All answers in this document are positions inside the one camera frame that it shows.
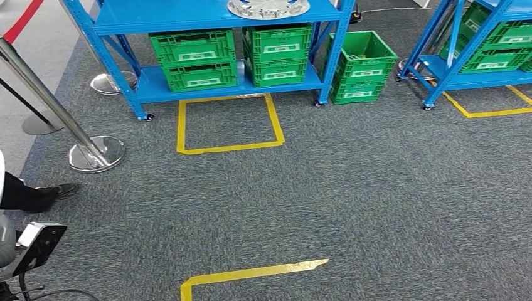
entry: green plastic crate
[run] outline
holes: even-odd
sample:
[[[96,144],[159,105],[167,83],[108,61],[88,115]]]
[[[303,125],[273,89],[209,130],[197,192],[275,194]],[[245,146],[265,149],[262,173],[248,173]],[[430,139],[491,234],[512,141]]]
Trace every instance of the green plastic crate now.
[[[525,72],[528,72],[528,73],[532,72],[532,60],[527,61],[526,63],[522,64],[519,69]]]
[[[479,48],[482,50],[532,48],[532,20],[499,23]]]
[[[204,90],[238,85],[237,63],[227,61],[210,65],[162,69],[172,92]]]
[[[528,61],[531,56],[532,48],[477,51],[462,67],[460,73],[513,71]]]
[[[462,17],[459,33],[471,39],[490,14],[491,11],[488,8],[475,2],[471,3]]]
[[[469,43],[469,39],[467,39],[466,36],[464,36],[463,34],[458,35],[458,39],[456,40],[456,47],[454,48],[454,55],[453,55],[455,59],[457,59],[458,56],[460,56],[460,53],[467,46],[468,43]],[[443,58],[444,60],[447,60],[448,54],[449,54],[449,41],[446,41],[444,44],[444,47],[440,51],[440,57]]]
[[[244,51],[245,65],[253,86],[269,87],[289,83],[302,83],[307,70],[307,59],[271,61],[255,63],[247,51]]]
[[[397,55],[374,31],[346,33],[336,72],[343,85],[379,83],[388,78]]]
[[[236,60],[232,29],[150,33],[149,38],[165,68]]]
[[[311,23],[281,24],[242,28],[244,44],[252,50],[253,61],[301,60],[309,54]]]
[[[379,97],[385,83],[355,83],[352,85],[333,84],[329,98],[335,105],[355,102],[374,102]]]

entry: red rope barrier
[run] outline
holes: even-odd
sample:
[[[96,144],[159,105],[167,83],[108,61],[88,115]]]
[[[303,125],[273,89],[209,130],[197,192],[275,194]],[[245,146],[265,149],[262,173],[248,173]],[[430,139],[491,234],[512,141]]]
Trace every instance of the red rope barrier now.
[[[18,37],[22,29],[28,25],[28,22],[31,20],[37,9],[41,6],[43,0],[33,0],[28,8],[24,11],[22,16],[15,22],[15,24],[9,28],[4,34],[4,40],[8,43],[13,44],[15,39]]]

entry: shelf caster wheel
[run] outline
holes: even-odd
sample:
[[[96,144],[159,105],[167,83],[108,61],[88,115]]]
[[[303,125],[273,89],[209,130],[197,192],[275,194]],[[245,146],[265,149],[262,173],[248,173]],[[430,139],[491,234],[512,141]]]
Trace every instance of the shelf caster wheel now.
[[[154,118],[155,118],[155,116],[154,116],[153,114],[148,114],[148,115],[146,116],[146,119],[144,119],[144,121],[146,121],[146,122],[150,122],[150,121],[152,121]]]

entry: crate label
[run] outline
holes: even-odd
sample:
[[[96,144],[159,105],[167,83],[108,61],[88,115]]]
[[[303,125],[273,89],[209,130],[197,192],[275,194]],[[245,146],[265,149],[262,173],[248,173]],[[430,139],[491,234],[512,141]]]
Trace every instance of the crate label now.
[[[383,70],[355,71],[351,74],[351,77],[372,77],[374,75],[382,74]]]
[[[497,44],[528,43],[530,41],[532,41],[532,36],[505,36],[502,37]]]
[[[344,94],[344,98],[367,97],[367,96],[373,96],[373,91],[349,92],[349,93]]]
[[[509,62],[501,62],[501,63],[481,63],[477,67],[477,69],[490,69],[490,68],[506,68],[508,66]]]
[[[475,21],[469,19],[465,22],[465,25],[469,27],[469,29],[473,30],[474,32],[479,31],[479,28],[481,27],[478,25]]]
[[[217,83],[221,83],[221,80],[219,77],[209,78],[206,80],[189,80],[186,82],[186,86],[197,87],[197,86],[206,86],[206,85],[216,85]]]
[[[264,75],[264,79],[265,80],[276,80],[278,78],[288,78],[288,77],[296,77],[296,76],[297,76],[297,72],[295,71],[266,73]]]
[[[179,55],[179,61],[202,60],[205,58],[216,58],[216,53],[214,51],[206,51]]]
[[[300,50],[299,44],[288,44],[288,45],[277,45],[277,46],[266,46],[262,53],[275,53],[275,52],[286,52],[286,51],[297,51]]]

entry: yellow floor tape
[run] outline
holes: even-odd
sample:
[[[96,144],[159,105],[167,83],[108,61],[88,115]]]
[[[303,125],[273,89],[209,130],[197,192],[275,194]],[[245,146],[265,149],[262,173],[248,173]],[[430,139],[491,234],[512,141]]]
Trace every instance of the yellow floor tape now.
[[[435,81],[430,81],[433,86],[436,86]],[[532,105],[532,99],[523,94],[521,91],[517,90],[514,86],[506,86],[510,91],[512,91],[519,98],[524,100],[529,105]],[[523,113],[532,113],[532,107],[530,108],[513,108],[511,110],[499,110],[499,111],[485,111],[485,112],[468,112],[464,107],[462,107],[454,98],[452,98],[447,92],[443,92],[442,95],[447,98],[447,100],[452,103],[452,105],[462,113],[467,118],[481,118],[481,117],[495,117],[495,116],[506,116],[506,115],[515,115]]]
[[[320,259],[289,263],[286,265],[274,265],[271,267],[249,268],[247,270],[193,276],[181,284],[181,301],[192,301],[192,286],[194,285],[309,271],[315,269],[319,265],[327,263],[328,261],[329,259]]]
[[[201,149],[185,149],[186,105],[187,103],[214,102],[217,100],[229,100],[229,99],[251,98],[251,97],[264,97],[266,101],[266,107],[268,108],[268,114],[270,116],[270,122],[272,123],[272,128],[274,130],[274,135],[275,135],[274,141],[251,143],[251,144],[229,145],[229,146],[221,146],[221,147],[204,147]],[[272,96],[269,93],[181,100],[179,101],[178,129],[177,130],[178,130],[177,132],[178,138],[177,138],[176,150],[177,152],[186,154],[186,155],[199,155],[199,154],[204,154],[206,152],[231,152],[231,151],[242,151],[244,149],[261,149],[264,147],[282,146],[283,143],[285,142],[284,134],[281,129],[279,118],[277,116],[277,112],[275,111],[274,101],[272,100]]]

